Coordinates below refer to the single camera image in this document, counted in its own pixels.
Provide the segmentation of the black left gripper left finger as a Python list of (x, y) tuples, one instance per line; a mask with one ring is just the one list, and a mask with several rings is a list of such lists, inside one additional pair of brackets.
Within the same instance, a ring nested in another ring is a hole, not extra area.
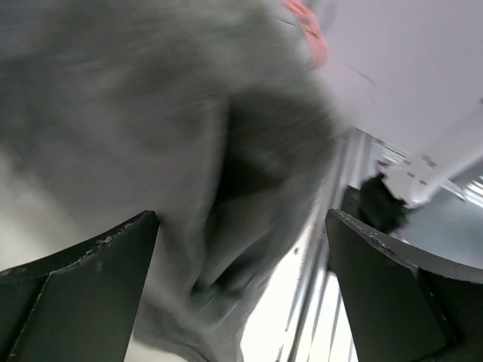
[(125, 358), (159, 221), (144, 211), (97, 237), (1, 273), (1, 359)]

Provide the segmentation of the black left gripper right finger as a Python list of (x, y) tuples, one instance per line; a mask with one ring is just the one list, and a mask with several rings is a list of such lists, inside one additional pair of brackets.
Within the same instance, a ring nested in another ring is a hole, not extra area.
[(326, 217), (360, 361), (480, 361), (482, 270), (405, 244), (342, 210)]

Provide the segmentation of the grey shorts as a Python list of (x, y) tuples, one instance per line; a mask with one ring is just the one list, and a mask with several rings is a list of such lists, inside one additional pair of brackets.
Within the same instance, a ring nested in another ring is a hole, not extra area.
[(153, 210), (134, 343), (240, 361), (337, 131), (264, 1), (3, 1), (1, 265)]

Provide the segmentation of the pink patterned shorts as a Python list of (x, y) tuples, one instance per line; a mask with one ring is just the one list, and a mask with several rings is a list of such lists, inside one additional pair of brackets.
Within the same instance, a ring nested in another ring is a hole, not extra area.
[(283, 0), (282, 4), (297, 18), (308, 44), (311, 67), (323, 67), (328, 61), (328, 45), (316, 16), (301, 1)]

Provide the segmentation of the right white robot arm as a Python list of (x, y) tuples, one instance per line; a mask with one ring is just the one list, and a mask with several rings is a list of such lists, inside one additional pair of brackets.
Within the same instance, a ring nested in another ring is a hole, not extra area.
[(359, 189), (358, 211), (376, 230), (391, 233), (408, 222), (408, 215), (424, 207), (444, 189), (460, 200), (473, 197), (466, 185), (448, 179), (448, 171), (463, 171), (460, 165), (439, 166), (431, 158), (403, 160), (383, 167)]

